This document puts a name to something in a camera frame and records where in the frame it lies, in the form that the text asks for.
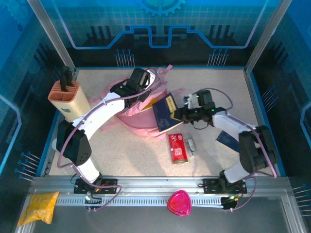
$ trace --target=blue passport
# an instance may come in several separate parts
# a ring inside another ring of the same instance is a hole
[[[234,151],[240,152],[239,142],[225,131],[222,131],[216,140]]]
[[[173,113],[177,110],[175,100],[171,93],[152,105],[159,132],[166,132],[175,126],[182,124],[181,120],[175,119]]]

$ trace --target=glass panel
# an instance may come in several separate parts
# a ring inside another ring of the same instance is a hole
[[[293,0],[253,70],[289,176],[311,175],[310,9]]]
[[[43,0],[78,67],[244,66],[278,0]]]
[[[55,114],[47,96],[62,62],[27,1],[1,4],[0,228],[13,232],[38,164],[21,153],[41,157]]]

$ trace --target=pink plastic bag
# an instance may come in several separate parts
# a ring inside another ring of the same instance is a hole
[[[111,123],[104,124],[101,127],[102,132],[105,132],[110,128],[122,123],[125,127],[127,127],[129,130],[131,130],[133,133],[139,136],[156,137],[159,139],[165,138],[166,134],[159,132],[152,107],[144,111],[142,111],[142,109],[144,109],[152,99],[157,98],[157,100],[160,100],[161,98],[167,95],[166,90],[167,82],[164,80],[164,77],[165,74],[168,71],[170,71],[171,68],[172,65],[169,65],[166,69],[159,68],[157,70],[157,75],[160,78],[160,81],[159,79],[156,79],[155,82],[152,84],[151,89],[153,86],[156,86],[159,83],[161,83],[161,86],[158,87],[156,90],[153,90],[144,102],[137,101],[130,108],[126,108],[123,111],[117,113],[115,115],[117,117],[117,120]],[[113,85],[127,78],[128,77],[124,77],[107,85],[101,93],[101,98],[103,99],[108,94],[110,88]],[[185,89],[180,88],[175,91],[172,91],[172,94],[173,96],[176,96],[182,93],[183,91],[185,91]],[[89,101],[97,103],[100,101],[100,99],[90,99]]]

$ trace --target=yellow bag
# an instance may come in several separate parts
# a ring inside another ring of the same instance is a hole
[[[22,226],[40,219],[47,224],[51,224],[58,195],[59,192],[32,194],[30,196],[30,203],[20,217],[17,225]]]

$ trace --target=speckled countertop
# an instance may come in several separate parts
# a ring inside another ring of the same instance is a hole
[[[77,81],[86,97],[99,97],[104,87],[112,81],[130,74],[132,69],[80,70]],[[254,108],[242,70],[172,69],[167,75],[168,91],[187,88],[185,95],[214,87],[226,92],[233,100],[230,113],[250,124],[257,125]],[[229,107],[229,101],[212,91],[216,106]],[[176,98],[180,106],[183,94]],[[204,126],[198,122],[197,127]],[[190,133],[197,148],[197,155],[185,164],[173,164],[167,138],[159,140],[139,137],[124,126],[116,126],[102,133],[97,131],[90,140],[92,161],[103,175],[113,176],[218,176],[219,172],[236,163],[238,153],[216,141],[221,130],[209,126],[195,130],[190,124],[182,124],[169,133]],[[73,175],[70,167],[58,169],[59,153],[55,153],[50,175]]]

